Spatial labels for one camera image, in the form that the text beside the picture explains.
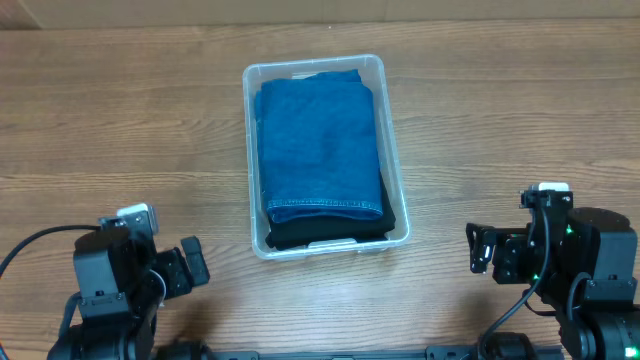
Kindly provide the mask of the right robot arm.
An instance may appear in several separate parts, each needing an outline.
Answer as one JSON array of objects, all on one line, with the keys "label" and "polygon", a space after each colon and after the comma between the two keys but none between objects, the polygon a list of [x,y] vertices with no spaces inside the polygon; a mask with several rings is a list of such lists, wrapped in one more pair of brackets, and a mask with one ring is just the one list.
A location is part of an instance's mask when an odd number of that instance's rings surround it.
[{"label": "right robot arm", "polygon": [[493,271],[501,285],[523,284],[521,298],[480,336],[478,359],[539,359],[524,334],[498,329],[532,296],[548,305],[561,344],[574,359],[639,356],[638,281],[633,275],[638,235],[627,217],[574,205],[566,183],[540,183],[520,194],[531,214],[522,228],[469,223],[470,269]]}]

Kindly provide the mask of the black cloth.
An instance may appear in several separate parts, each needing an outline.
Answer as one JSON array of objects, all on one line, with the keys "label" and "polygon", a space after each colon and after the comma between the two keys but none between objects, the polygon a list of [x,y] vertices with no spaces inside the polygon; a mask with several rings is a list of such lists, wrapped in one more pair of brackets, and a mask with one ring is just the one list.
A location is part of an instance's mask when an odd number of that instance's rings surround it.
[{"label": "black cloth", "polygon": [[385,241],[385,234],[395,229],[396,217],[389,196],[380,179],[383,215],[376,220],[355,220],[335,216],[294,219],[285,223],[269,221],[270,232],[265,238],[269,248],[278,251],[308,246],[313,242],[355,239],[358,243]]}]

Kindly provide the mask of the blue denim cloth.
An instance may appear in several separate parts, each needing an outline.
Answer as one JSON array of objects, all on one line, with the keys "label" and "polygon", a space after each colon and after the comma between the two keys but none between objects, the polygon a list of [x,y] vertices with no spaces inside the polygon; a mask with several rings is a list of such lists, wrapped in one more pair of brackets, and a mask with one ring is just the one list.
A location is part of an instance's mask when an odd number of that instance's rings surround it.
[{"label": "blue denim cloth", "polygon": [[263,83],[256,125],[271,221],[382,216],[373,94],[357,70]]}]

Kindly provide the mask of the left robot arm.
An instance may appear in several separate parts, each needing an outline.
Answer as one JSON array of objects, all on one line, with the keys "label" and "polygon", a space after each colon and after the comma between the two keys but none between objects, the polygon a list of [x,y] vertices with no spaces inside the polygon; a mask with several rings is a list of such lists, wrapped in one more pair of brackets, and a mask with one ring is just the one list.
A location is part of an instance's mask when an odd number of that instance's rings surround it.
[{"label": "left robot arm", "polygon": [[152,237],[104,228],[75,242],[79,292],[69,298],[49,359],[154,359],[161,304],[210,280],[200,240],[157,252]]}]

